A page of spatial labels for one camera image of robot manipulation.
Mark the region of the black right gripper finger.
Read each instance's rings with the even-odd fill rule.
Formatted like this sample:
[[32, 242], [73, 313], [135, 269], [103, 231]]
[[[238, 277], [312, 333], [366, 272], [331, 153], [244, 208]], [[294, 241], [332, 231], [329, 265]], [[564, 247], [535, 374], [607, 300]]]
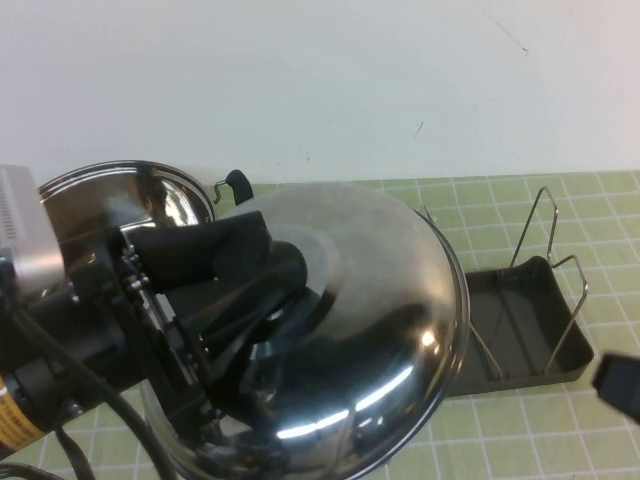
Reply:
[[638, 357], [606, 353], [592, 380], [597, 397], [636, 425], [640, 422], [639, 375]]

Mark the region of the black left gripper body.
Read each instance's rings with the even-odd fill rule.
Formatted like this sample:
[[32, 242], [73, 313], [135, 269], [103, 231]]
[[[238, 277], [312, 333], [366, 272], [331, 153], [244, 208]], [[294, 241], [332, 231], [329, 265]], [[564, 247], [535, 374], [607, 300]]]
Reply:
[[104, 402], [85, 381], [32, 344], [15, 321], [24, 309], [74, 360], [116, 391], [148, 381], [173, 428], [189, 431], [213, 416], [211, 402], [187, 363], [193, 353], [184, 325], [158, 330], [134, 294], [132, 277], [154, 291], [132, 245], [132, 232], [106, 230], [70, 241], [77, 261], [12, 240], [1, 246], [1, 427], [50, 431], [68, 420], [66, 403]]

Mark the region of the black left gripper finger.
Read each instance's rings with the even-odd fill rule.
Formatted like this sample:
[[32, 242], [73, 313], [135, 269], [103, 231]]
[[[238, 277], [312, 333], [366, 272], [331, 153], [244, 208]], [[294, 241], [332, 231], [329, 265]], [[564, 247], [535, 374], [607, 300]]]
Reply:
[[218, 278], [222, 295], [192, 315], [198, 379], [209, 399], [238, 394], [253, 346], [289, 321], [308, 293], [306, 282], [304, 257], [287, 242], [274, 243], [257, 267]]
[[132, 245], [156, 292], [219, 278], [242, 280], [256, 274], [272, 248], [259, 212], [212, 223], [140, 228]]

